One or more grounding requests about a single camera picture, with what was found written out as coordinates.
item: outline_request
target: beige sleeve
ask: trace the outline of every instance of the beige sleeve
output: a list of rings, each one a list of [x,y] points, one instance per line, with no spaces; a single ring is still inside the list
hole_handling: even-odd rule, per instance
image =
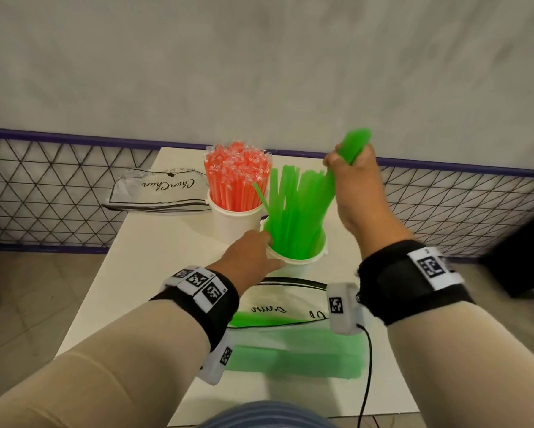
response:
[[[0,428],[162,428],[208,353],[189,314],[147,302],[3,395]]]
[[[534,355],[483,309],[455,303],[388,335],[429,428],[534,427]]]

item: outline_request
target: wrapped red straw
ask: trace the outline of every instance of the wrapped red straw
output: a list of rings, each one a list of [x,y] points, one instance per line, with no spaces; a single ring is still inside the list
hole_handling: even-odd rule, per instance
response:
[[[207,148],[204,167],[208,175],[209,196],[219,207],[232,212],[247,212],[259,207],[261,201],[253,184],[265,194],[271,154],[235,141]]]

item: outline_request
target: bucket containing red straws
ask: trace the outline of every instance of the bucket containing red straws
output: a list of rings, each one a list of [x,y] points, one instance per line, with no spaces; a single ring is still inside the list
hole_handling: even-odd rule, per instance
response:
[[[264,208],[253,185],[265,194],[271,155],[240,142],[216,145],[208,147],[204,166],[216,237],[232,244],[246,231],[259,230]]]

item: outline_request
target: blue fabric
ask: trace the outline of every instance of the blue fabric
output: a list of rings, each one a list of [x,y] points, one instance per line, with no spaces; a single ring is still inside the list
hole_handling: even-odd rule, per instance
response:
[[[225,410],[199,428],[336,428],[325,418],[294,404],[256,401]]]

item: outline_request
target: beige floor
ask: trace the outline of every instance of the beige floor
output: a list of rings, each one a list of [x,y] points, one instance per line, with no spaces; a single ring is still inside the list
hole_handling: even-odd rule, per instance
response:
[[[0,252],[0,395],[55,356],[101,255]],[[476,265],[457,265],[477,303],[534,352],[534,300],[510,299]],[[419,414],[376,416],[381,428],[424,427]],[[335,418],[353,428],[356,418]],[[372,417],[363,419],[372,428]]]

